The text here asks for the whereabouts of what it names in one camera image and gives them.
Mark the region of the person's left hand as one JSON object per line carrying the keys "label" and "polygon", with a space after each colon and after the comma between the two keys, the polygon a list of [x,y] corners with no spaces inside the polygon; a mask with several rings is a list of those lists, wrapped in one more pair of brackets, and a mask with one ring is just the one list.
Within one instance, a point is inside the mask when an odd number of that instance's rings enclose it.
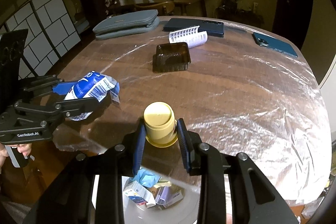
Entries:
{"label": "person's left hand", "polygon": [[[16,148],[19,153],[22,153],[24,156],[28,156],[31,153],[32,144],[16,144],[12,145],[12,147]],[[9,157],[7,149],[3,144],[1,144],[1,160],[5,160]]]}

